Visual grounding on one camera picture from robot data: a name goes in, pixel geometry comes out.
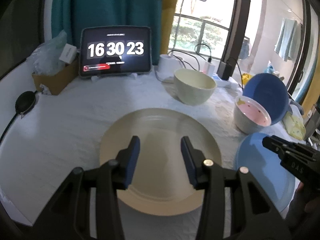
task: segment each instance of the beige plate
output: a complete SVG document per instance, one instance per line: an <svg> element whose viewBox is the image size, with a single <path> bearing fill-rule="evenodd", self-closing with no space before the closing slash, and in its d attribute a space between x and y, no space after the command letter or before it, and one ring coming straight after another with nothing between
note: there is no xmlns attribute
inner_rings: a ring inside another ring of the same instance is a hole
<svg viewBox="0 0 320 240"><path fill-rule="evenodd" d="M126 191L118 190L118 197L138 211L159 216L183 214L199 207L203 191L194 190L189 183L180 140L189 136L195 149L221 165L219 147L208 130L173 110L138 110L106 131L100 145L100 164L127 148L133 135L140 138L140 154L132 184Z"/></svg>

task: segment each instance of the white bowl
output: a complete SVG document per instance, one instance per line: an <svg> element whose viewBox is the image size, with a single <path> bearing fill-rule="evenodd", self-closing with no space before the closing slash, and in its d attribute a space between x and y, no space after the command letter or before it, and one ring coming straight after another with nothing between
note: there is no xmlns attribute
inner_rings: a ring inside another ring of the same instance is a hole
<svg viewBox="0 0 320 240"><path fill-rule="evenodd" d="M236 126L247 134L260 132L271 124L270 115L264 107L245 96L236 98L233 119Z"/></svg>
<svg viewBox="0 0 320 240"><path fill-rule="evenodd" d="M217 86L206 74L186 68L178 69L174 73L174 84L179 99L190 106L207 101Z"/></svg>

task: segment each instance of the tablet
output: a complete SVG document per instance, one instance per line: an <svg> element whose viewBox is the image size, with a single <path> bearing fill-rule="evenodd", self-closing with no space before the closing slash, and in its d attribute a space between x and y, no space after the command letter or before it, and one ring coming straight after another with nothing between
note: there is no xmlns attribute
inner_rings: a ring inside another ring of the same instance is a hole
<svg viewBox="0 0 320 240"><path fill-rule="evenodd" d="M106 26L82 31L79 75L145 73L151 70L150 28Z"/></svg>

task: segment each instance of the finger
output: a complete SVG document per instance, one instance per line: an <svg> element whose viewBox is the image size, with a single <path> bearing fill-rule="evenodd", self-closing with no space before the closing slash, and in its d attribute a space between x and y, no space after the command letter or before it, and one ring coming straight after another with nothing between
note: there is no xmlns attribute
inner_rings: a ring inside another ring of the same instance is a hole
<svg viewBox="0 0 320 240"><path fill-rule="evenodd" d="M300 182L299 185L298 185L298 187L297 187L296 192L300 192L302 189L303 189L303 183Z"/></svg>
<svg viewBox="0 0 320 240"><path fill-rule="evenodd" d="M306 213L312 213L320 204L320 196L308 202L304 208Z"/></svg>

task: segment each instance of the number 23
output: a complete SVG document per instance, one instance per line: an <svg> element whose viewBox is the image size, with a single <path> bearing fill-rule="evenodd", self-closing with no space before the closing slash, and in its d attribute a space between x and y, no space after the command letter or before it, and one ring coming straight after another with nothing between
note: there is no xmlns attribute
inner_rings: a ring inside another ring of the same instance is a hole
<svg viewBox="0 0 320 240"><path fill-rule="evenodd" d="M127 55L142 55L144 52L143 49L143 43L141 41L138 41L134 44L134 42L130 41L127 43L127 47L131 47L128 52Z"/></svg>

